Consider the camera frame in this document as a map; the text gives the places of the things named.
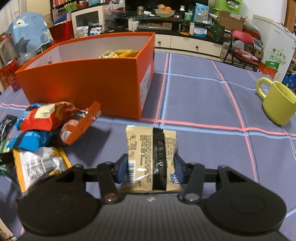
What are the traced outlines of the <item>red snack bag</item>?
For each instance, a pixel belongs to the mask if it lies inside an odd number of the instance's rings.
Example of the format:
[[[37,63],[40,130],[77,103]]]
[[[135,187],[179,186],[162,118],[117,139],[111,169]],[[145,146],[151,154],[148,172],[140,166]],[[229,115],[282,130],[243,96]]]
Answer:
[[[51,131],[70,120],[71,114],[79,111],[70,102],[44,104],[32,109],[21,123],[21,131]]]

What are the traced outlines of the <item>blue shark paper bag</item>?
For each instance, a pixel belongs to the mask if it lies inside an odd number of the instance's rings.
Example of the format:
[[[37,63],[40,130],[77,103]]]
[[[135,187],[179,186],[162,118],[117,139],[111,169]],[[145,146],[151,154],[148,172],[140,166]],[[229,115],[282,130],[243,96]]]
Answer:
[[[54,41],[43,15],[30,11],[13,20],[6,33],[12,35],[15,49],[20,55]]]

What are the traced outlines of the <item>yellow snack packets in box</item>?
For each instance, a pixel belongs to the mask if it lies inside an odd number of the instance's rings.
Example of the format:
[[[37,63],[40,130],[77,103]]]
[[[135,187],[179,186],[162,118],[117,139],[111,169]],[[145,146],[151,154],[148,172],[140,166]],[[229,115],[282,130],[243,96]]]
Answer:
[[[119,49],[116,51],[106,50],[99,58],[133,58],[137,56],[138,53],[139,51],[130,49]]]

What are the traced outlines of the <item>blue cookie snack packet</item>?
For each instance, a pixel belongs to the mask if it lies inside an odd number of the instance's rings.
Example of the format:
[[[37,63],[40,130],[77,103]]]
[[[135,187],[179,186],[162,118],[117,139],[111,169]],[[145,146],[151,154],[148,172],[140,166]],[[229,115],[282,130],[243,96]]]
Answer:
[[[51,137],[50,131],[25,131],[13,138],[7,147],[34,152],[40,147],[48,145]]]

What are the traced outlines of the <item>brown-orange snack packet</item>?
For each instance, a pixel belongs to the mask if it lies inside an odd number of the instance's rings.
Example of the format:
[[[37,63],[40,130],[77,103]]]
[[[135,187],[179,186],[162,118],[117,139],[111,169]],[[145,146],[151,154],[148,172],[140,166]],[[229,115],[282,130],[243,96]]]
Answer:
[[[71,145],[77,141],[86,130],[101,115],[100,103],[93,102],[85,110],[78,110],[70,115],[69,121],[63,124],[60,130],[60,139],[65,145]]]

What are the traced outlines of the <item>red folding chair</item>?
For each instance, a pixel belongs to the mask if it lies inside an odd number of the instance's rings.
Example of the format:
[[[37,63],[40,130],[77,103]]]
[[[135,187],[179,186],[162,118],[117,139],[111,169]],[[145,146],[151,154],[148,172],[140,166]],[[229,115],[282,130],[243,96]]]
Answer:
[[[242,32],[238,29],[233,29],[230,33],[230,36],[230,45],[223,59],[223,63],[226,62],[228,56],[231,56],[230,61],[232,66],[234,66],[234,59],[236,59],[239,64],[243,65],[243,69],[245,69],[246,66],[249,66],[252,68],[253,71],[256,71],[259,67],[260,59],[255,56],[255,45],[253,37],[249,33]],[[244,47],[235,47],[235,41],[240,41],[243,44],[250,45],[251,52],[247,52]]]

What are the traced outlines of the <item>orange cardboard box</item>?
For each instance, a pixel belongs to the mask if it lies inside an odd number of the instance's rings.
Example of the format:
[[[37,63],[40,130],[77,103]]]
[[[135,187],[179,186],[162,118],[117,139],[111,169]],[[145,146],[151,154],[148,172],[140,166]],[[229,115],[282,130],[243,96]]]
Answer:
[[[155,34],[110,33],[60,42],[30,60],[16,77],[29,103],[95,101],[105,116],[139,119],[154,75]],[[106,50],[139,51],[133,58],[99,58]]]

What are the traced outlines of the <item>white TV cabinet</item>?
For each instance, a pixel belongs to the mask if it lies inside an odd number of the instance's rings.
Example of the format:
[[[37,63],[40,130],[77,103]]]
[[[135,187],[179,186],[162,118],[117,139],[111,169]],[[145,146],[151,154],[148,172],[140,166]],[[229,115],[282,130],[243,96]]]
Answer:
[[[156,52],[197,56],[219,61],[222,47],[221,44],[200,39],[161,34],[155,35]]]

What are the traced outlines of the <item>white yellow snack packet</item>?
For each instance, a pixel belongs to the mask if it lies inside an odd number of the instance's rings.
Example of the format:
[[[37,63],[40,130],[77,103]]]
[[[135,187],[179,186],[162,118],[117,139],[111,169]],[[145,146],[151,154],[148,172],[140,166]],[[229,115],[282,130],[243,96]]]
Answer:
[[[35,152],[13,150],[13,155],[22,193],[26,193],[37,182],[72,167],[63,148],[41,147]]]

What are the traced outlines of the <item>dark snack packet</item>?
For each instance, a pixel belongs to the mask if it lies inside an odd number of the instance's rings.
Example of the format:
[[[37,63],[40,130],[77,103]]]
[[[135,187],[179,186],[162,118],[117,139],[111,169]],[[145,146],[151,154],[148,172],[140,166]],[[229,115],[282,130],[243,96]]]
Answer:
[[[10,133],[11,129],[16,128],[16,122],[18,117],[14,115],[7,114],[0,124],[0,134],[1,134],[1,142],[5,140]]]

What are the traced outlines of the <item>beige cookie snack packet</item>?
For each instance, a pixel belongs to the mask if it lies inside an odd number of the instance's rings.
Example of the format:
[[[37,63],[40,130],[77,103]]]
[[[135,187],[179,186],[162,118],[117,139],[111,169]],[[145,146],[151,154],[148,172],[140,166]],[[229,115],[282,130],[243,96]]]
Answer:
[[[175,131],[148,126],[126,127],[128,147],[127,174],[123,192],[180,191],[174,155],[177,150]]]

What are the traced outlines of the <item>yellow-green mug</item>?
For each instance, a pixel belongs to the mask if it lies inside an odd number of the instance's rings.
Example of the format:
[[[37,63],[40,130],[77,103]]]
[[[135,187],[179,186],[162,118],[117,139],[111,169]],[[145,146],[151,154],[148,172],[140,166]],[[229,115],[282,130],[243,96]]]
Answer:
[[[270,87],[267,94],[261,89],[263,83]],[[266,77],[259,78],[256,82],[256,93],[263,101],[265,114],[276,125],[286,125],[295,114],[295,94],[282,83]]]

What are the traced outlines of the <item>fruit bowl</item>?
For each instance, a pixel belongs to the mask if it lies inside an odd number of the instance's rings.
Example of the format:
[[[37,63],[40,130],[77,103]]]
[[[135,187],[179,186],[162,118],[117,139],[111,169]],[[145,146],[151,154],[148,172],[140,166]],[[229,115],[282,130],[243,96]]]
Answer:
[[[174,15],[175,11],[171,9],[169,6],[165,6],[164,4],[159,4],[156,9],[154,9],[157,16],[161,18],[169,18]]]

